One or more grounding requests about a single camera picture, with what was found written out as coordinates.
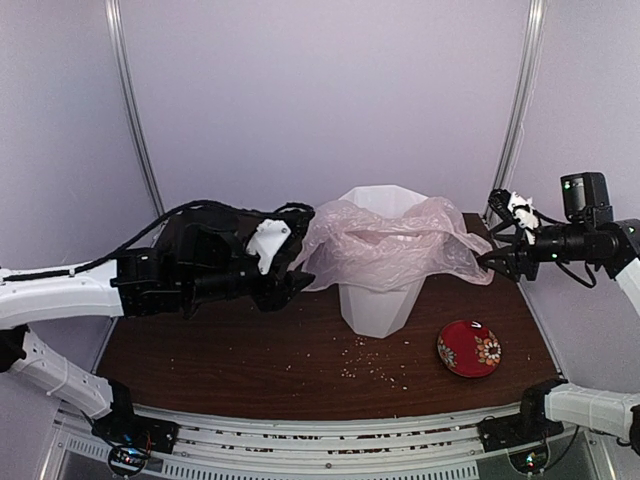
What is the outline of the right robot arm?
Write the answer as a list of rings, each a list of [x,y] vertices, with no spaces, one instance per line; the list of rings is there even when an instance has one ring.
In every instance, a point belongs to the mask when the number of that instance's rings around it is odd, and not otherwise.
[[[499,248],[478,257],[478,264],[513,282],[533,281],[543,263],[562,272],[572,262],[584,265],[579,284],[593,288],[595,271],[605,270],[632,305],[639,304],[639,222],[617,220],[601,172],[565,175],[560,180],[564,221],[542,214],[516,192],[493,190],[490,209],[500,223],[490,231]],[[542,441],[562,432],[566,423],[616,438],[639,449],[639,396],[586,388],[565,379],[526,389],[518,413],[487,418],[478,425],[487,451]]]

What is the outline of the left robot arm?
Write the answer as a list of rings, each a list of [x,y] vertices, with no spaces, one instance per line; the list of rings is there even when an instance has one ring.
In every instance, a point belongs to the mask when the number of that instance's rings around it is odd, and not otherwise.
[[[174,422],[138,415],[129,389],[79,367],[34,331],[40,322],[179,313],[250,298],[262,312],[284,308],[313,277],[295,265],[314,209],[271,212],[212,200],[179,205],[140,235],[85,263],[1,273],[1,368],[77,408],[94,436],[128,465],[170,453]],[[152,236],[150,246],[143,236]]]

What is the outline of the translucent pink plastic bag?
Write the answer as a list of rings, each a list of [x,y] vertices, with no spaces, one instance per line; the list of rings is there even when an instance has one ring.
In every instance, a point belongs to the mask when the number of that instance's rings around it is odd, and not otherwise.
[[[494,274],[476,257],[491,250],[443,197],[430,197],[395,218],[334,200],[316,209],[290,268],[315,276],[308,291],[342,284],[384,293],[441,274],[486,286]]]

